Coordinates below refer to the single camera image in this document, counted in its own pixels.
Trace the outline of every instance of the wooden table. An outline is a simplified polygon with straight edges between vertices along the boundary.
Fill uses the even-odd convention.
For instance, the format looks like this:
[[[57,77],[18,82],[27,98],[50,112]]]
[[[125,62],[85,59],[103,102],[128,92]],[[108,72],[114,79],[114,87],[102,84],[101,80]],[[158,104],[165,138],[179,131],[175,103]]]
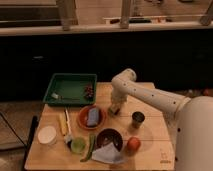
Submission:
[[[154,88],[152,83],[141,83],[146,87]],[[110,83],[98,83],[96,90],[96,105],[107,111],[110,106]],[[88,149],[89,131],[83,130],[76,123],[76,117],[81,107],[69,108],[71,116],[71,127],[73,136],[84,137],[87,141],[85,153],[77,155],[72,153],[65,145],[60,131],[58,115],[64,111],[63,107],[49,107],[45,105],[36,130],[32,146],[30,148],[25,168],[27,170],[173,170],[174,150],[168,130],[160,111],[155,108],[128,96],[117,116],[107,116],[104,125],[93,132],[98,133],[104,128],[118,130],[126,142],[131,136],[138,136],[141,140],[141,147],[134,156],[125,156],[125,163],[118,165],[104,164],[89,160],[80,162]],[[140,129],[133,129],[131,115],[135,111],[141,111],[145,115],[145,121]],[[52,146],[42,145],[38,142],[38,131],[47,125],[53,125],[57,130],[57,142]]]

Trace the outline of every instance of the dark cup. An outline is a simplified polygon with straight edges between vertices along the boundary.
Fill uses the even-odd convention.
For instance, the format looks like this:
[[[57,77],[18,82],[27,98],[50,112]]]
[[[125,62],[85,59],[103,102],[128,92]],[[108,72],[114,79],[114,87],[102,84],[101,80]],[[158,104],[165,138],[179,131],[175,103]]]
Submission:
[[[137,111],[132,114],[132,126],[134,128],[139,128],[144,120],[145,116],[142,112]]]

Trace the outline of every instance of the brown plate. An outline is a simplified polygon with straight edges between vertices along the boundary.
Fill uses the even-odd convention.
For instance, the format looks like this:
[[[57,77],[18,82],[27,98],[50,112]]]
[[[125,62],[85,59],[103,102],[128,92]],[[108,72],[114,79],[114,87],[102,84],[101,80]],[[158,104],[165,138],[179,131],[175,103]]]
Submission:
[[[95,106],[95,105],[88,105],[88,106],[84,106],[78,116],[77,116],[77,123],[78,125],[83,128],[83,129],[86,129],[86,130],[94,130],[94,129],[97,129],[98,127],[100,127],[101,125],[104,124],[105,120],[106,120],[106,112],[100,108],[99,108],[99,122],[98,122],[98,125],[94,126],[94,127],[88,127],[87,126],[87,119],[88,119],[88,112],[90,109],[94,108],[94,107],[98,107],[98,106]]]

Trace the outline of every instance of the green cup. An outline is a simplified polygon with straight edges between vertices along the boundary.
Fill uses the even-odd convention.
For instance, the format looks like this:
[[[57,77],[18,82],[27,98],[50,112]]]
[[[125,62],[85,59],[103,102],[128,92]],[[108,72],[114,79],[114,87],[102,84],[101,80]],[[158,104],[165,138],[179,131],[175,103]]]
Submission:
[[[76,137],[71,142],[71,151],[76,154],[83,153],[86,147],[86,141],[82,137]]]

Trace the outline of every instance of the dark bowl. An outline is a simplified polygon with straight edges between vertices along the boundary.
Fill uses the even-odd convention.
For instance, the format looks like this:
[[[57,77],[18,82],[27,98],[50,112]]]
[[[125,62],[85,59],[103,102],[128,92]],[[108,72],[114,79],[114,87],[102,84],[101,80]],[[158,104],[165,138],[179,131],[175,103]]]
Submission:
[[[115,129],[107,128],[101,131],[97,136],[97,147],[101,148],[110,142],[113,142],[118,151],[123,147],[123,138]]]

